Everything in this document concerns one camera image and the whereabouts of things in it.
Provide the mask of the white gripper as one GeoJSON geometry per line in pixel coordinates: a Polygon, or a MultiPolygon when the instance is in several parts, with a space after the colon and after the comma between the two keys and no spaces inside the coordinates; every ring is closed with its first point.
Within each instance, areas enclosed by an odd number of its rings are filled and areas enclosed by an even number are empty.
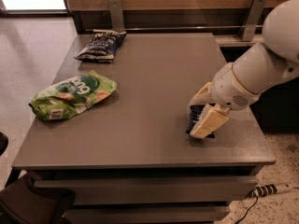
{"type": "Polygon", "coordinates": [[[255,103],[259,95],[248,91],[236,78],[233,64],[227,63],[206,83],[189,102],[189,106],[203,105],[204,109],[191,134],[204,139],[229,119],[229,108],[241,110],[255,103]]]}

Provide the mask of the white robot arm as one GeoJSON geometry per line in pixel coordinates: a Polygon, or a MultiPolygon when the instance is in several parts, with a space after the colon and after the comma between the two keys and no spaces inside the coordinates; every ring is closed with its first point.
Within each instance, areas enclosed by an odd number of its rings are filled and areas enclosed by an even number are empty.
{"type": "Polygon", "coordinates": [[[229,112],[257,102],[270,88],[299,77],[299,0],[286,1],[266,17],[263,40],[227,63],[189,102],[189,135],[204,139],[229,119],[229,112]]]}

